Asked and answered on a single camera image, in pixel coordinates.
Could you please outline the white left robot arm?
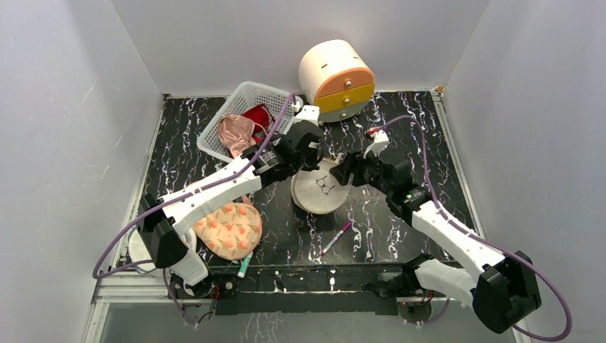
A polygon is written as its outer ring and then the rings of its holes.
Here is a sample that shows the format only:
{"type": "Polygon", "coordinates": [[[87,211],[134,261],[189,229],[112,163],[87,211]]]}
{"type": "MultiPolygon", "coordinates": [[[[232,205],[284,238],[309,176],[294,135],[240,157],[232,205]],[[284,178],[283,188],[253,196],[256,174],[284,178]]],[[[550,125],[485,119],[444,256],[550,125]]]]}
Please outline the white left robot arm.
{"type": "Polygon", "coordinates": [[[139,202],[135,230],[157,269],[170,269],[195,297],[213,289],[206,262],[184,236],[199,220],[232,200],[282,182],[300,170],[317,169],[324,132],[316,119],[295,116],[287,133],[248,148],[228,165],[185,189],[139,202]]]}

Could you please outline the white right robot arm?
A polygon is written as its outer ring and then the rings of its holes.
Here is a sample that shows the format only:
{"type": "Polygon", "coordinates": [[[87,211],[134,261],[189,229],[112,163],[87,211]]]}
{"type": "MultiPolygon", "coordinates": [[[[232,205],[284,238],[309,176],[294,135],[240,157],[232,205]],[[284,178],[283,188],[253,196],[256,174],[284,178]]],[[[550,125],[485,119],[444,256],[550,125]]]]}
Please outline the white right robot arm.
{"type": "Polygon", "coordinates": [[[425,234],[451,254],[458,268],[428,255],[407,262],[401,282],[391,287],[412,296],[436,290],[471,307],[491,331],[501,334],[539,309],[542,299],[532,261],[522,252],[512,257],[489,247],[456,219],[446,219],[430,193],[412,178],[407,160],[392,158],[385,151],[348,153],[330,173],[342,186],[369,185],[386,196],[392,213],[411,228],[425,234]]]}

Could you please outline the white mesh laundry bag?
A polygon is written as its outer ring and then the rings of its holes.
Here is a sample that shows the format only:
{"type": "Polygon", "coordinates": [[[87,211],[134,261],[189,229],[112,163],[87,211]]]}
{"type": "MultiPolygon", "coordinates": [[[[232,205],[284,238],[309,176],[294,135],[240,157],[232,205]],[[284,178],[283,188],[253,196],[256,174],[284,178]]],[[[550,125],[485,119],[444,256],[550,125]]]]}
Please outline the white mesh laundry bag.
{"type": "Polygon", "coordinates": [[[349,185],[342,186],[330,174],[330,169],[337,166],[331,159],[323,158],[318,169],[299,171],[291,180],[290,192],[294,203],[311,214],[329,214],[345,203],[349,195],[349,185]]]}

